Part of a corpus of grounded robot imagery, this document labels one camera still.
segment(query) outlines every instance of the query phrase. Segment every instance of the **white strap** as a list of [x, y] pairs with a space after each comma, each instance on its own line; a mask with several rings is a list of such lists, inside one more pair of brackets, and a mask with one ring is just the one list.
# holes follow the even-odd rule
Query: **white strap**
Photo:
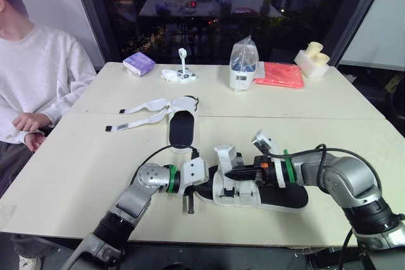
[[123, 125], [118, 126], [106, 126], [106, 132], [114, 132], [114, 131], [121, 131], [131, 128], [136, 128], [137, 126], [146, 125], [147, 123], [157, 123], [161, 121], [166, 114], [170, 113], [170, 110], [164, 109], [160, 111], [158, 114], [152, 115], [148, 118], [144, 118], [143, 120], [137, 120], [133, 123], [124, 123]]
[[231, 159], [235, 159], [236, 150], [232, 145], [219, 145], [214, 148], [218, 154], [218, 160], [220, 161], [221, 171], [223, 174], [232, 170]]
[[[272, 154], [278, 154], [278, 147], [274, 140], [271, 141], [271, 149], [269, 150]], [[280, 188], [285, 188], [285, 181], [283, 176], [283, 170], [281, 167], [281, 160], [279, 158], [272, 158], [271, 159], [275, 166], [277, 183]]]
[[170, 101], [167, 101], [165, 98], [155, 99], [153, 101], [148, 101], [139, 106], [133, 107], [132, 109], [121, 109], [120, 114], [132, 114], [144, 108], [148, 109], [149, 111], [159, 111], [169, 105]]

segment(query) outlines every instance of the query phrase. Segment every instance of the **purple tissue box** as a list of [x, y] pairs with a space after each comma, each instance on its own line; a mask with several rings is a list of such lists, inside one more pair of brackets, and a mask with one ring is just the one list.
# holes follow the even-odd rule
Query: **purple tissue box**
[[149, 73], [156, 63], [145, 54], [138, 52], [125, 58], [123, 64], [127, 67], [129, 73], [142, 76]]

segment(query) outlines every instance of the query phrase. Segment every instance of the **black shoe insole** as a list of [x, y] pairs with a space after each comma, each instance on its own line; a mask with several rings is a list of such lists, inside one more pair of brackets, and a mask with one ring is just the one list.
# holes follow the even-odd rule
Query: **black shoe insole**
[[176, 112], [170, 120], [169, 144], [177, 149], [186, 149], [176, 145], [191, 145], [194, 136], [194, 117], [188, 111]]

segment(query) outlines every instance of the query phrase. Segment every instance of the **plastic bag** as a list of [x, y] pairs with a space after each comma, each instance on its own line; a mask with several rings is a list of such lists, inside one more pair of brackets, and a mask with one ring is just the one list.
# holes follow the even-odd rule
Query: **plastic bag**
[[213, 0], [214, 16], [227, 17], [232, 9], [232, 0]]
[[229, 62], [229, 87], [236, 91], [250, 88], [258, 64], [258, 49], [250, 35], [234, 44]]
[[265, 75], [264, 78], [255, 78], [254, 83], [296, 89], [304, 87], [301, 71], [295, 64], [265, 63]]

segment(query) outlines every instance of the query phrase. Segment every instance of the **table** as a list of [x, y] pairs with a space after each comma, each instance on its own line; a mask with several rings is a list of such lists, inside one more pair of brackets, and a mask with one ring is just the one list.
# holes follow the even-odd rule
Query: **table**
[[[268, 6], [268, 16], [280, 18], [283, 17], [277, 9], [270, 4], [270, 0], [231, 0], [231, 12], [235, 8], [251, 8], [260, 13], [263, 6]], [[212, 1], [198, 1], [196, 11], [193, 14], [184, 14], [178, 10], [178, 0], [146, 0], [144, 6], [139, 12], [141, 17], [157, 17], [156, 4], [168, 4], [168, 9], [171, 12], [170, 16], [174, 17], [214, 17]]]
[[384, 119], [335, 68], [324, 79], [304, 78], [303, 89], [252, 84], [250, 90], [235, 93], [228, 86], [228, 66], [187, 66], [197, 80], [179, 84], [166, 82], [160, 74], [180, 65], [157, 64], [139, 78], [126, 73], [121, 63], [108, 63], [71, 111], [112, 114], [152, 99], [193, 95], [200, 100], [199, 116]]
[[[105, 125], [142, 115], [66, 114], [0, 200], [0, 211], [10, 211], [11, 215], [7, 219], [3, 214], [1, 231], [68, 238], [82, 238], [93, 231], [128, 185], [134, 169], [165, 145], [165, 121], [124, 132], [104, 132]], [[213, 147], [220, 144], [235, 144], [245, 163], [251, 163], [253, 156], [258, 155], [251, 139], [259, 128], [265, 129], [281, 149], [290, 152], [323, 142], [361, 154], [376, 167], [383, 196], [392, 210], [405, 212], [405, 140], [388, 121], [201, 116], [197, 121], [196, 146], [208, 166], [217, 162]], [[152, 161], [180, 165], [185, 157], [166, 151]], [[196, 213], [189, 215], [182, 199], [158, 193], [130, 239], [341, 245], [349, 229], [342, 210], [315, 187], [308, 187], [308, 195], [309, 204], [297, 213], [219, 207], [195, 199]], [[354, 238], [350, 244], [355, 245]]]

